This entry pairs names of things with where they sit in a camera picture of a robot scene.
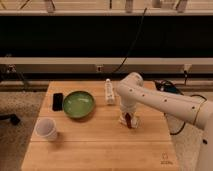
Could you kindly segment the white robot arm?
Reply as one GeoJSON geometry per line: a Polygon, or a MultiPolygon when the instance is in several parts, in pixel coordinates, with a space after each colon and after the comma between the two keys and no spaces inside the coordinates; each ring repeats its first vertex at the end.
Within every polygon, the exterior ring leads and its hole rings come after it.
{"type": "Polygon", "coordinates": [[[213,171],[213,101],[144,88],[143,78],[136,72],[122,79],[116,92],[121,117],[129,128],[136,121],[136,103],[140,102],[203,130],[195,171],[213,171]]]}

